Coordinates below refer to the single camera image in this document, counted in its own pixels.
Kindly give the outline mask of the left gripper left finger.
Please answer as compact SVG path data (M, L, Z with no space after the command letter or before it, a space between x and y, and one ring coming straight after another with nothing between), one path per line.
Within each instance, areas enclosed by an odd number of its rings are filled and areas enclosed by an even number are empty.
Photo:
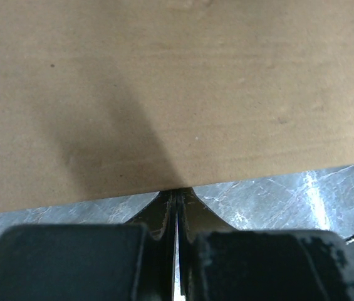
M172 300L176 194L124 224L22 224L0 236L0 300Z

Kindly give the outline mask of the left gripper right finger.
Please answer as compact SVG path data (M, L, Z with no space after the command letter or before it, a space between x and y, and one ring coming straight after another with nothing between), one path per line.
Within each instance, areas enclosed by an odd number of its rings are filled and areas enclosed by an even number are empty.
M238 230L191 188L176 205L187 300L354 300L354 265L336 233Z

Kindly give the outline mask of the brown cardboard box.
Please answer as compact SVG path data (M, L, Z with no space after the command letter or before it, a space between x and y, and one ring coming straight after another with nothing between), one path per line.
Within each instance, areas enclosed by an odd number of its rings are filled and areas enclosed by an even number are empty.
M0 212L354 164L354 1L0 1Z

